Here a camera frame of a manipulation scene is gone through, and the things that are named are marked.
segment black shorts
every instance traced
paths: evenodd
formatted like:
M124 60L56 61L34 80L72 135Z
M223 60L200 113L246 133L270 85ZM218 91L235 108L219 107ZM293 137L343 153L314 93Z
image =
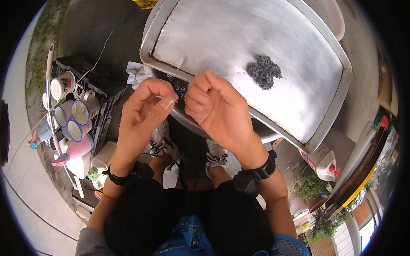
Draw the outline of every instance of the black shorts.
M104 225L110 249L118 255L151 255L182 216L198 216L218 255L270 251L273 234L258 201L226 181L209 191L163 189L140 179L121 195Z

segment dish rack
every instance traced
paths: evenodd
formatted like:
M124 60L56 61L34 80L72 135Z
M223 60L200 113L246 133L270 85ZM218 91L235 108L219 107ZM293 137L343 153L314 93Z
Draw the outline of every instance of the dish rack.
M84 56L75 55L57 58L52 64L51 77L57 77L60 74L71 71L78 81L93 65L85 60ZM104 146L105 136L112 118L112 111L121 96L124 95L128 85L125 82L112 81L104 78L96 71L90 71L79 84L85 91L94 90L96 97L100 101L100 111L90 121L93 127L89 134L94 139L94 148L91 150L91 157L94 157ZM72 99L73 95L69 94L67 99Z

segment aluminum tray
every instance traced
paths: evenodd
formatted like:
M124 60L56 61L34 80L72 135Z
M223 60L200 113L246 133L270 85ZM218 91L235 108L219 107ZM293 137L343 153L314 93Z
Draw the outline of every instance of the aluminum tray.
M339 42L302 0L165 0L143 39L142 62L185 81L207 68L247 99L249 113L306 153L323 141L352 69ZM246 72L268 55L282 79L264 91Z

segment pink spray bottle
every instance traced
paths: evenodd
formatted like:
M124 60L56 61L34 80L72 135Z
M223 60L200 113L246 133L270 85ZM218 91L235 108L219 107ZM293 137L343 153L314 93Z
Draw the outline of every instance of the pink spray bottle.
M61 154L53 163L53 166L63 166L70 159L76 159L87 154L94 147L94 141L90 134L87 134L80 142L71 141L67 151Z

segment person's left hand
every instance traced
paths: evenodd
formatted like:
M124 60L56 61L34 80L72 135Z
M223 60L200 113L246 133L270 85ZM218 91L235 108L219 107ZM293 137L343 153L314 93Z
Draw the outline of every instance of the person's left hand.
M152 132L166 119L177 99L169 82L152 77L145 79L123 106L112 164L134 165Z

